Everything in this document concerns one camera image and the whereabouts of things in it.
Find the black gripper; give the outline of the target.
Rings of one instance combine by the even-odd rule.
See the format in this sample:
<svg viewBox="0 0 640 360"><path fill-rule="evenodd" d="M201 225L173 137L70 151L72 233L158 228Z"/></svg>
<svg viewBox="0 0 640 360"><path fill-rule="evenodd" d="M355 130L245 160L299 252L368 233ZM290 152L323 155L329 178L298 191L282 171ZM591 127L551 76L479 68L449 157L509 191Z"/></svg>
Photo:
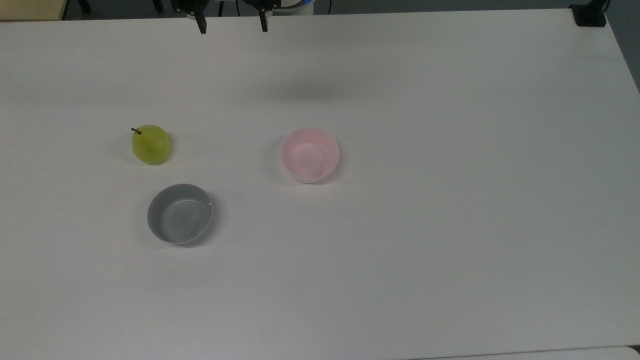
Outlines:
<svg viewBox="0 0 640 360"><path fill-rule="evenodd" d="M189 16L194 16L199 32L201 32L201 34L206 34L207 22L202 12L210 2L210 0L172 0L171 7L176 13L184 13ZM282 7L281 0L242 0L242 2L259 11L258 15L260 25L264 33L269 30L269 11L280 9Z"/></svg>

